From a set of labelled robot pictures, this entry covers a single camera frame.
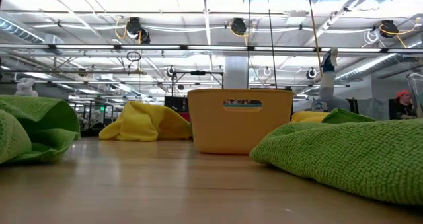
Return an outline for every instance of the yellow cloth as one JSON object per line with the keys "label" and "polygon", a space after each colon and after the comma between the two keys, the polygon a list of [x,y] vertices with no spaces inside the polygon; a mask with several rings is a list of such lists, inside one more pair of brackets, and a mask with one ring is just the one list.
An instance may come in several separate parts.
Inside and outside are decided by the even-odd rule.
{"label": "yellow cloth", "polygon": [[309,112],[300,111],[292,115],[291,123],[296,122],[322,122],[329,113],[328,112]]}
{"label": "yellow cloth", "polygon": [[100,132],[100,139],[119,141],[157,141],[190,137],[190,123],[174,110],[140,102],[127,102],[118,119]]}

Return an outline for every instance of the fluorescent light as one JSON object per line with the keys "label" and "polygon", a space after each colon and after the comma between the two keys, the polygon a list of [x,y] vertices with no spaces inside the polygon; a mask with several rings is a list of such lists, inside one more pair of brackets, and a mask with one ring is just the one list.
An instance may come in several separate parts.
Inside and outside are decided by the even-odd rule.
{"label": "fluorescent light", "polygon": [[49,79],[50,78],[50,76],[43,74],[43,73],[26,72],[24,74],[30,75],[32,77],[37,77],[37,78],[40,78],[40,79]]}
{"label": "fluorescent light", "polygon": [[[271,46],[256,46],[254,48],[254,50],[260,51],[271,51],[272,47]],[[286,51],[286,52],[312,52],[315,49],[314,48],[310,48],[310,47],[306,47],[306,48],[301,48],[301,47],[285,47],[285,46],[274,46],[273,50],[275,51]]]}
{"label": "fluorescent light", "polygon": [[122,46],[122,49],[132,49],[132,50],[177,50],[180,49],[180,46],[160,46],[160,45],[125,45]]}
{"label": "fluorescent light", "polygon": [[71,83],[84,83],[84,81],[52,81],[52,83],[71,84]]}
{"label": "fluorescent light", "polygon": [[120,84],[119,81],[89,81],[89,84],[109,84],[109,85],[115,85]]}
{"label": "fluorescent light", "polygon": [[246,46],[188,46],[189,50],[247,50]]}
{"label": "fluorescent light", "polygon": [[157,82],[142,82],[142,81],[140,81],[140,82],[133,82],[133,81],[130,81],[130,82],[125,82],[125,84],[128,84],[128,85],[156,85]]}
{"label": "fluorescent light", "polygon": [[19,49],[19,48],[30,48],[30,49],[48,49],[48,45],[45,44],[0,44],[0,48],[7,49]]}
{"label": "fluorescent light", "polygon": [[90,89],[79,89],[82,93],[89,93],[89,94],[96,94],[98,91],[90,90]]}
{"label": "fluorescent light", "polygon": [[62,84],[58,84],[59,86],[65,88],[65,89],[73,89],[72,87],[68,86],[68,85],[62,85]]}
{"label": "fluorescent light", "polygon": [[[322,48],[322,52],[328,52],[331,48]],[[381,48],[338,48],[338,52],[380,52]]]}
{"label": "fluorescent light", "polygon": [[423,49],[389,49],[388,53],[423,53]]}
{"label": "fluorescent light", "polygon": [[57,49],[113,49],[113,45],[56,45]]}

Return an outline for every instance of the green textured cloth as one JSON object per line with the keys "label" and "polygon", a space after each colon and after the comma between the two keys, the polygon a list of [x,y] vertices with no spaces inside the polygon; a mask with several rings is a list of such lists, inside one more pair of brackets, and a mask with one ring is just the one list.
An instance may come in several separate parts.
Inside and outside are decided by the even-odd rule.
{"label": "green textured cloth", "polygon": [[282,125],[250,158],[367,198],[423,205],[423,120],[347,121]]}
{"label": "green textured cloth", "polygon": [[65,101],[0,96],[0,164],[57,161],[78,138],[77,115]]}

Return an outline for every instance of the plastic bin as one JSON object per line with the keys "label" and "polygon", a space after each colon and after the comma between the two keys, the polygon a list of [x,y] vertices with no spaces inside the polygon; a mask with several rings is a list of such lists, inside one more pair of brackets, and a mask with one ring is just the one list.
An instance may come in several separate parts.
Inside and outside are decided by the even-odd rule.
{"label": "plastic bin", "polygon": [[[258,100],[261,105],[228,106],[227,100]],[[194,146],[203,153],[248,155],[269,132],[290,121],[292,101],[293,92],[283,90],[189,91]]]}

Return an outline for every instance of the table surface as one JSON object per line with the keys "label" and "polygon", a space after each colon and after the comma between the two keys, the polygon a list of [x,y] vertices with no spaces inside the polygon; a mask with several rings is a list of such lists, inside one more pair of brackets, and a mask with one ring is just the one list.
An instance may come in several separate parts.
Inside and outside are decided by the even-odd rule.
{"label": "table surface", "polygon": [[54,165],[0,167],[0,223],[423,223],[191,141],[76,141]]}

